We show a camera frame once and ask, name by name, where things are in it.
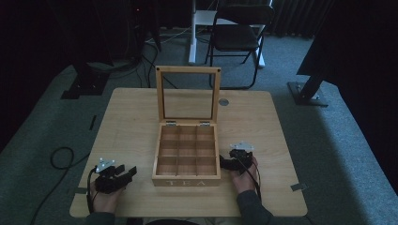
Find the stand base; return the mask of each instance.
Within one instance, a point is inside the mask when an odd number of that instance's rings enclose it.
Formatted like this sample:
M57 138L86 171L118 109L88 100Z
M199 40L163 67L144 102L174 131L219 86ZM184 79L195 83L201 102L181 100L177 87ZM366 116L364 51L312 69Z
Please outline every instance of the stand base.
M320 90L316 91L315 95L310 99L305 99L300 96L300 92L305 82L288 82L287 86L292 93L292 96L297 105L308 105L308 106L322 106L328 107L328 103L325 101L323 94Z
M68 91L64 91L61 99L78 99L80 96L100 96L102 95L103 89L109 78L109 73L93 73L97 76L97 79L93 82L90 87L81 87L79 84L79 78L76 77L72 86Z

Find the wooden box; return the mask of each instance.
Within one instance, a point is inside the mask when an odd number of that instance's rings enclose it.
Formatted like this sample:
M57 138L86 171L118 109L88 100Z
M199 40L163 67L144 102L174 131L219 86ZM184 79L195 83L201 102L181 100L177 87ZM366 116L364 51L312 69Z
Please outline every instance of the wooden box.
M165 75L211 76L213 90L166 89ZM217 110L219 67L156 67L159 137L152 181L162 187L218 186L220 154ZM190 98L190 105L178 104Z

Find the hand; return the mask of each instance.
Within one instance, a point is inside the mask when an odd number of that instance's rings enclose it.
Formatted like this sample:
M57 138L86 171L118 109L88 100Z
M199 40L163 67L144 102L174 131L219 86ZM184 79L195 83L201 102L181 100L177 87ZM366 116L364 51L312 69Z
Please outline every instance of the hand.
M120 194L126 187L112 192L110 194L105 194L96 191L96 185L94 182L90 184L91 189L91 201L93 201L94 212L104 212L114 214L116 211L117 203Z
M257 168L256 166L258 165L257 159L253 157L253 164L249 168L249 172L252 174L255 180L257 180ZM243 174L240 174L238 171L231 171L230 172L231 177L232 177L232 183L235 185L235 189L237 190L237 193L240 194L243 191L246 190L255 190L255 185L254 181L252 178L249 176L247 172L244 172Z

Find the small hole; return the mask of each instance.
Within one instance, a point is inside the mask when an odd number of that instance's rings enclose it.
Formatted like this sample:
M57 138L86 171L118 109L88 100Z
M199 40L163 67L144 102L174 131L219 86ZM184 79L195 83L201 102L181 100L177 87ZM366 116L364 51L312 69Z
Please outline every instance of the small hole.
M228 99L221 98L219 100L219 104L222 105L222 106L227 106L229 104L229 101L228 101Z

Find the person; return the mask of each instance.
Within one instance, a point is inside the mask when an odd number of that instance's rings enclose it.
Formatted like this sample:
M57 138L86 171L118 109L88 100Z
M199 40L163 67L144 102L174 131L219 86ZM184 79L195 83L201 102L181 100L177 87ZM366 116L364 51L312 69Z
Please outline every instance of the person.
M257 160L253 157L253 164L249 168L249 172L257 179L256 166ZM273 215L262 205L260 199L255 193L255 185L252 178L244 172L240 174L238 171L230 172L232 183L237 191L237 205L241 214L242 224L244 225L271 225L274 224ZM95 186L92 183L92 191L95 191ZM87 225L111 225L115 224L115 210L119 196L124 188L119 189L111 194L96 193L93 196L94 213L86 218ZM179 224L179 225L193 225L189 221L182 221L176 219L160 219L147 223L147 225L161 225L161 224Z

